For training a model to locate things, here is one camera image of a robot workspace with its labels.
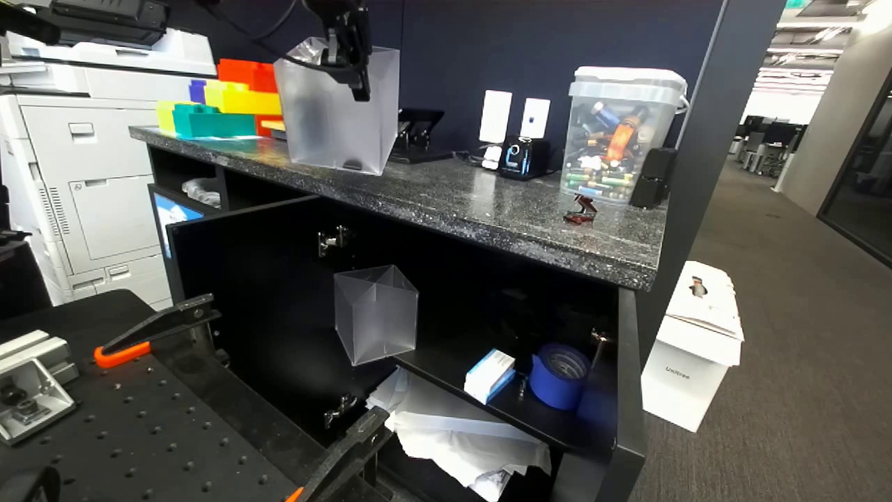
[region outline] granite countertop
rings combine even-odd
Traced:
[[[174,150],[227,171],[343,201],[357,210],[392,216],[443,235],[531,258],[573,274],[651,291],[667,231],[667,205],[637,210],[621,201],[598,201],[588,227],[569,227],[559,177],[510,182],[465,163],[389,164],[385,177],[359,177],[329,167],[294,164],[274,141],[199,143],[132,129],[153,149]]]

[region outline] white printer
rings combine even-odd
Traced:
[[[0,182],[53,305],[106,291],[170,305],[149,150],[128,129],[157,125],[160,100],[213,75],[206,37],[185,32],[166,32],[152,47],[4,37]]]

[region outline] printer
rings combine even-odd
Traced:
[[[25,14],[0,40],[0,182],[53,305],[134,291],[170,307],[149,150],[128,129],[157,125],[157,104],[181,99],[192,78],[216,78],[216,60],[206,37],[146,25],[149,5],[0,5],[0,29]]]

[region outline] white cardboard box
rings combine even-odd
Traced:
[[[697,432],[743,347],[730,276],[686,262],[642,375],[644,411]]]

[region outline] gray carpet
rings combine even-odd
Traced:
[[[744,362],[697,435],[651,419],[633,500],[892,500],[892,272],[769,187],[723,173],[695,258],[736,280]]]

